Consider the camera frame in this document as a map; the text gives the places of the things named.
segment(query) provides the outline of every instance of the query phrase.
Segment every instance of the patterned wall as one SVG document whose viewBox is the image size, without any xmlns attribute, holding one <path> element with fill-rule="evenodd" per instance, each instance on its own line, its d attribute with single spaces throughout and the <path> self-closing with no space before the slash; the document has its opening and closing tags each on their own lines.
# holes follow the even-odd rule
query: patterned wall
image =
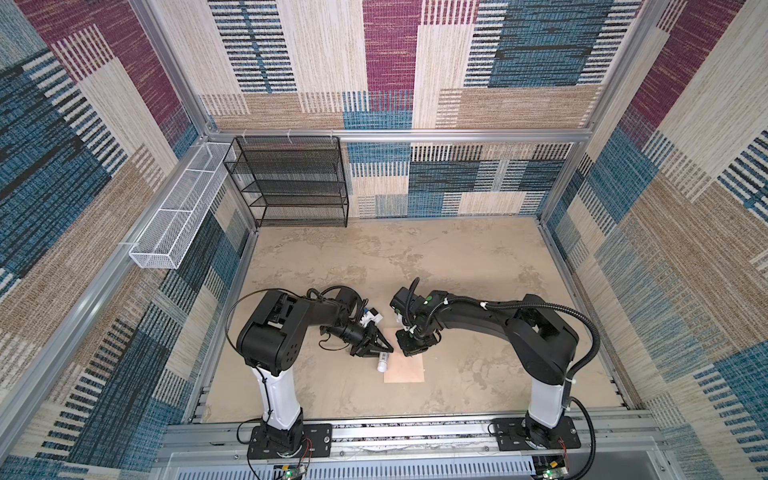
<svg viewBox="0 0 768 480">
<path fill-rule="evenodd" d="M 534 215 L 571 144 L 342 144 L 351 217 Z"/>
<path fill-rule="evenodd" d="M 195 137 L 127 0 L 0 0 L 0 400 Z"/>
<path fill-rule="evenodd" d="M 768 478 L 766 18 L 670 2 L 548 223 L 688 478 Z"/>
<path fill-rule="evenodd" d="M 641 0 L 159 0 L 221 129 L 584 125 Z"/>
<path fill-rule="evenodd" d="M 221 188 L 178 270 L 134 266 L 0 478 L 146 478 L 180 423 L 248 238 Z"/>
</svg>

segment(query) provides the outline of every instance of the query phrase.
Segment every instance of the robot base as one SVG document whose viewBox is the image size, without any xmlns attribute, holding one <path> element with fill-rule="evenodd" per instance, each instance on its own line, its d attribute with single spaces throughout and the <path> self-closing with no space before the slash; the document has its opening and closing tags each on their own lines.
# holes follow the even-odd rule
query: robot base
<svg viewBox="0 0 768 480">
<path fill-rule="evenodd" d="M 525 431 L 525 417 L 493 419 L 489 428 L 491 434 L 496 437 L 498 449 L 502 452 L 535 450 L 526 442 L 528 434 Z M 562 449 L 559 439 L 563 439 L 566 449 L 581 448 L 581 440 L 578 438 L 571 417 L 562 417 L 560 422 L 549 431 L 549 435 L 541 447 L 543 449 Z"/>
<path fill-rule="evenodd" d="M 253 429 L 248 444 L 249 460 L 271 460 L 273 458 L 301 458 L 306 452 L 309 439 L 312 442 L 312 457 L 322 458 L 331 455 L 331 440 L 333 439 L 333 426 L 330 423 L 313 423 L 304 425 L 304 435 L 299 450 L 288 456 L 278 455 L 280 446 L 267 438 L 266 429 L 257 427 Z"/>
</svg>

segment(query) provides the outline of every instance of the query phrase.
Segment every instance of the white wire basket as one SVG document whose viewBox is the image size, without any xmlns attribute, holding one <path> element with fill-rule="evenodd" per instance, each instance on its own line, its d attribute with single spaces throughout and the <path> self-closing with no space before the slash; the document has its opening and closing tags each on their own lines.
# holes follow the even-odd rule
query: white wire basket
<svg viewBox="0 0 768 480">
<path fill-rule="evenodd" d="M 230 144 L 206 143 L 181 174 L 129 255 L 141 268 L 177 269 L 227 177 Z"/>
</svg>

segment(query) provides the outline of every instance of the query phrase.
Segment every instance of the maroon pattern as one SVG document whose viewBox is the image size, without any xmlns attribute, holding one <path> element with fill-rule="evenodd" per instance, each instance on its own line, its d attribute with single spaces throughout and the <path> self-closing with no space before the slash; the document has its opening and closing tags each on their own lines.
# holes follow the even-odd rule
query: maroon pattern
<svg viewBox="0 0 768 480">
<path fill-rule="evenodd" d="M 413 90 L 422 0 L 363 0 L 369 91 Z"/>
<path fill-rule="evenodd" d="M 16 4 L 48 45 L 96 24 L 154 120 L 162 124 L 179 108 L 176 93 L 127 0 L 16 0 Z"/>
<path fill-rule="evenodd" d="M 650 129 L 644 129 L 647 136 L 634 137 L 638 147 L 645 144 L 667 116 L 743 3 L 743 0 L 701 0 L 686 4 L 632 99 L 631 107 L 650 124 Z"/>
</svg>

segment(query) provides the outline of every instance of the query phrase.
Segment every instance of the beige floor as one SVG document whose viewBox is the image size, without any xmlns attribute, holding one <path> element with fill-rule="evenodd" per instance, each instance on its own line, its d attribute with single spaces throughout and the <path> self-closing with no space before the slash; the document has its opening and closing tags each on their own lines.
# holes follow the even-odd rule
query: beige floor
<svg viewBox="0 0 768 480">
<path fill-rule="evenodd" d="M 370 298 L 396 326 L 392 295 L 420 276 L 417 293 L 448 290 L 485 300 L 515 300 L 536 293 L 571 306 L 571 299 L 531 218 L 369 221 L 342 228 L 264 228 L 243 294 L 269 286 L 298 293 L 344 283 Z M 262 295 L 235 312 L 237 338 Z M 589 348 L 581 324 L 577 358 Z M 327 352 L 317 346 L 317 327 L 307 332 L 294 366 L 296 395 L 305 418 L 490 412 L 526 409 L 530 377 L 504 340 L 466 330 L 446 330 L 423 354 L 425 381 L 384 383 L 376 359 Z M 328 346 L 342 345 L 332 339 Z M 574 394 L 587 406 L 617 406 L 598 359 L 576 376 Z M 243 360 L 225 348 L 208 396 L 205 422 L 259 416 L 257 381 Z"/>
</svg>

